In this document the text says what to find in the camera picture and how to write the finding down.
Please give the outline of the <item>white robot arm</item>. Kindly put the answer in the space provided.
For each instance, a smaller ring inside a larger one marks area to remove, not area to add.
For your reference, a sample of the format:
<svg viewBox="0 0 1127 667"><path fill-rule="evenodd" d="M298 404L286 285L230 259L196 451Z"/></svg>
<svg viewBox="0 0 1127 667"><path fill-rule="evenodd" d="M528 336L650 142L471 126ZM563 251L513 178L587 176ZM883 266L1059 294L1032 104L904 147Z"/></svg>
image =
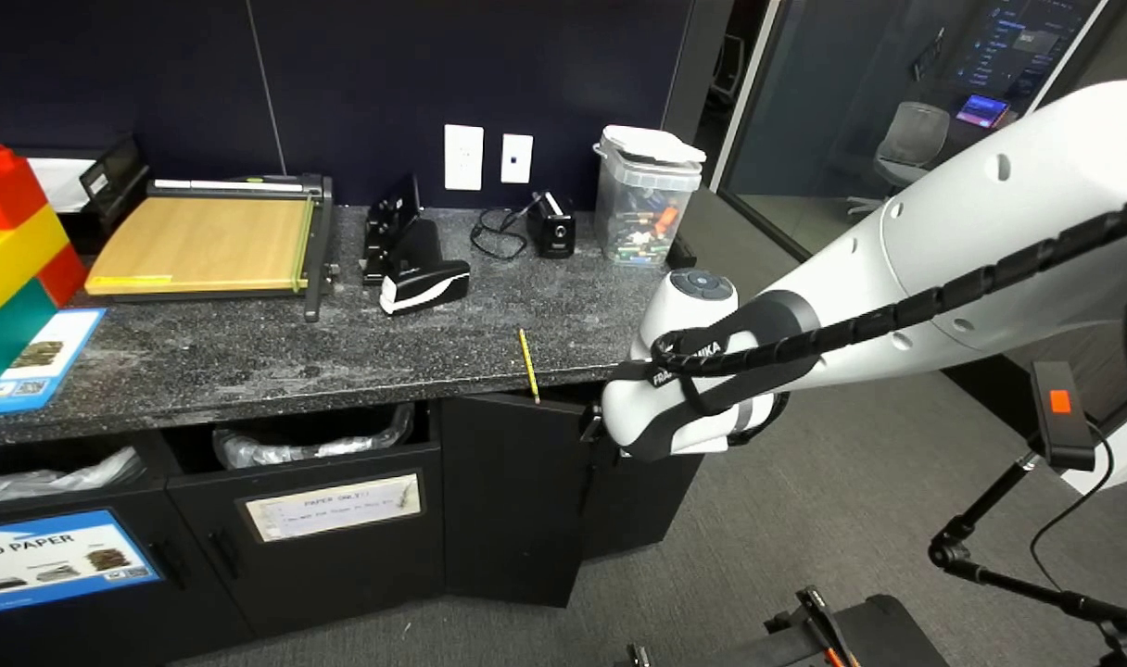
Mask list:
<svg viewBox="0 0 1127 667"><path fill-rule="evenodd" d="M727 451L802 388L1087 328L1119 329L1127 361L1127 79L975 142L754 298L663 275L600 392L605 434L631 460Z"/></svg>

